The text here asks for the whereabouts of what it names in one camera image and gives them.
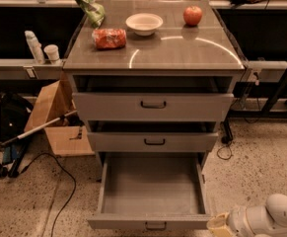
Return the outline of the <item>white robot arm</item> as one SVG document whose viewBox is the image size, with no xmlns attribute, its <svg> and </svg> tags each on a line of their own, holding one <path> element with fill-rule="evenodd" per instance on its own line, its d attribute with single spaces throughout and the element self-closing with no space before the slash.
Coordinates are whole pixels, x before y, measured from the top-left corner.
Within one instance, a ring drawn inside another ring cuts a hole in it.
<svg viewBox="0 0 287 237">
<path fill-rule="evenodd" d="M 287 237 L 287 196 L 273 194 L 264 205 L 236 206 L 206 226 L 215 237 Z"/>
</svg>

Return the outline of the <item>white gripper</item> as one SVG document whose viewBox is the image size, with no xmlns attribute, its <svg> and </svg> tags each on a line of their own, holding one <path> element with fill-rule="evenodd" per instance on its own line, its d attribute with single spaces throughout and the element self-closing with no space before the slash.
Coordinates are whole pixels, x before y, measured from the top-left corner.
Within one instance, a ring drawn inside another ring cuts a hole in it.
<svg viewBox="0 0 287 237">
<path fill-rule="evenodd" d="M 236 206 L 229 213 L 214 216 L 206 227 L 215 237 L 253 237 L 244 206 Z"/>
</svg>

